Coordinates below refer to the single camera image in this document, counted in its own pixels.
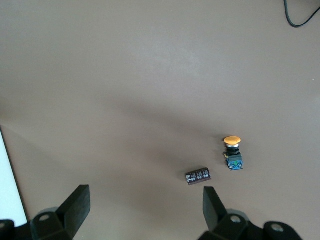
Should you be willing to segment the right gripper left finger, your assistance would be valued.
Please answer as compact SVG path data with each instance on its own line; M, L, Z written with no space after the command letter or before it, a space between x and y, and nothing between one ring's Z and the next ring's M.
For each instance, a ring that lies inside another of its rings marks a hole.
M72 240L90 213L90 186L79 185L56 211L46 211L30 222L34 240Z

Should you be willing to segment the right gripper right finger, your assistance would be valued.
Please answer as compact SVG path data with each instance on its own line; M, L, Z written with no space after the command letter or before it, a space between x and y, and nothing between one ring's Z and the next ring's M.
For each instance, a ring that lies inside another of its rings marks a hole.
M208 231L201 240L250 240L251 228L247 215L225 208L213 187L204 187L202 210Z

